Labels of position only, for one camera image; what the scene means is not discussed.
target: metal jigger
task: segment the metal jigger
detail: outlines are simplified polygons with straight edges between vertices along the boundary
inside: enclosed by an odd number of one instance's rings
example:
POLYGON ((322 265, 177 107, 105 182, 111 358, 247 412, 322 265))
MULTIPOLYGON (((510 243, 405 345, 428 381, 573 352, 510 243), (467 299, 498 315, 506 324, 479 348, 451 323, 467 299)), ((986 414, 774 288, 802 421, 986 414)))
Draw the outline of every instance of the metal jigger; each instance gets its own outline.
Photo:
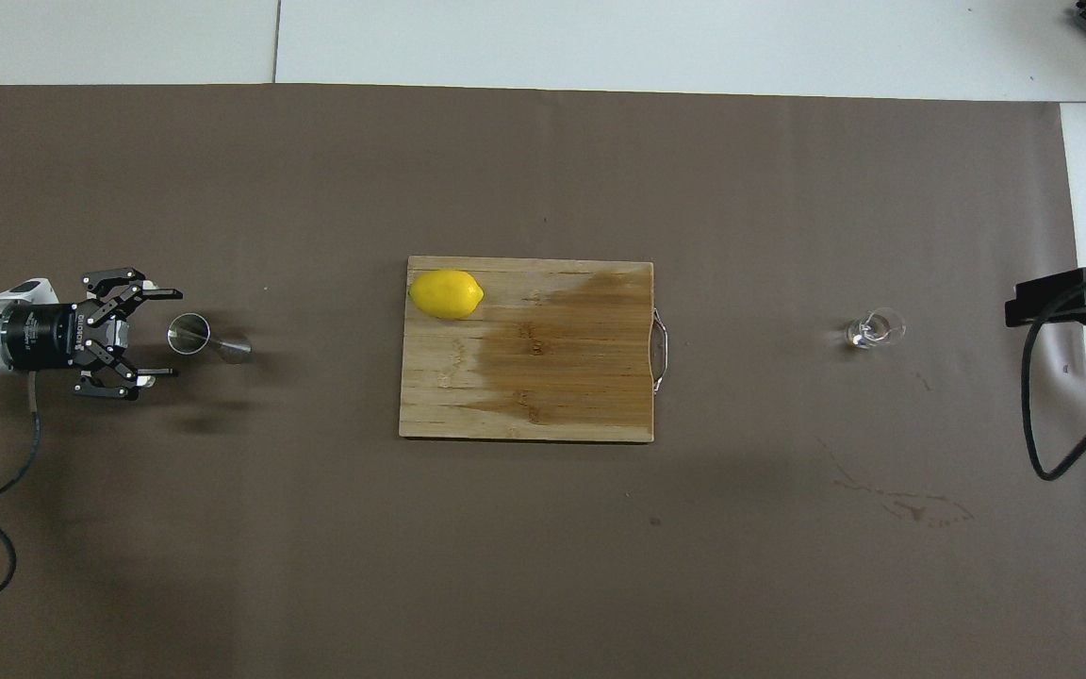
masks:
POLYGON ((211 344, 220 360, 227 364, 244 364, 244 362, 250 361, 250 356, 254 352, 250 345, 250 339, 245 335, 240 332, 229 332, 225 336, 212 334, 207 318, 197 313, 186 313, 169 322, 167 343, 169 348, 185 356, 198 354, 203 351, 204 347, 211 344))

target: wooden cutting board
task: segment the wooden cutting board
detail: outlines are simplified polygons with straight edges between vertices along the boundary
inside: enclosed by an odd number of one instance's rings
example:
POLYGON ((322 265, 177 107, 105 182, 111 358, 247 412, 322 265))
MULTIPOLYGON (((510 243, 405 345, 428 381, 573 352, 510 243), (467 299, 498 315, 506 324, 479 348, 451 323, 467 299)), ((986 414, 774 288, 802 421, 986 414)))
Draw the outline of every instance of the wooden cutting board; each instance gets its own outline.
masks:
POLYGON ((404 305, 401 435, 653 439, 652 262, 409 257, 483 288, 460 320, 404 305))

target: brown tablecloth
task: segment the brown tablecloth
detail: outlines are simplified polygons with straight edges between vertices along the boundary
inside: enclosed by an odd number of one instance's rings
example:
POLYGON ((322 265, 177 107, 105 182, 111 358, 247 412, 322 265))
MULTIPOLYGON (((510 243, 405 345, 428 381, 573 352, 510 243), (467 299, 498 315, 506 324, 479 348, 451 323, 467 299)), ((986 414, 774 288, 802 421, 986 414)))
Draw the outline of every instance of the brown tablecloth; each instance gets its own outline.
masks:
MULTIPOLYGON (((1086 461, 1032 474, 1003 327, 1074 257, 1052 103, 0 87, 0 289, 186 293, 138 403, 41 376, 0 678, 1086 676, 1086 461), (408 254, 655 262, 655 443, 397 438, 408 254), (842 347, 884 304, 905 343, 842 347), (184 311, 257 361, 177 361, 184 311)), ((29 435, 0 377, 0 480, 29 435)))

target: lemon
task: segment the lemon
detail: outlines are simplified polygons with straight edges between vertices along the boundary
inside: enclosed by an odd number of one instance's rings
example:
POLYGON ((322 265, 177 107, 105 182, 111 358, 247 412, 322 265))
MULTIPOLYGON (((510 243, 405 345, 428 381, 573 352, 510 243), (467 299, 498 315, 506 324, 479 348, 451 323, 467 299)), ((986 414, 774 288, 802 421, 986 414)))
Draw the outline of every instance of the lemon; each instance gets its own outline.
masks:
POLYGON ((466 271, 440 268, 419 275, 409 287, 409 299, 435 318, 464 318, 483 299, 480 284, 466 271))

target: cutting board handle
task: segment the cutting board handle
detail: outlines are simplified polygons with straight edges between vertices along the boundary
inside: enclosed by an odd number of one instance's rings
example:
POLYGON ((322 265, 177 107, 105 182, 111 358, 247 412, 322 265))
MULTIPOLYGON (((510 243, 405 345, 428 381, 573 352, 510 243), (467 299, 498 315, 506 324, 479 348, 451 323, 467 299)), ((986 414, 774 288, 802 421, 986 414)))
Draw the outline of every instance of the cutting board handle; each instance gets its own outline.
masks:
POLYGON ((660 311, 656 310, 655 306, 652 309, 652 345, 653 355, 658 357, 658 361, 652 364, 652 394, 655 395, 656 392, 660 391, 660 381, 665 378, 665 373, 668 373, 668 328, 665 327, 665 322, 660 320, 660 311), (660 364, 659 374, 656 373, 658 362, 660 364))

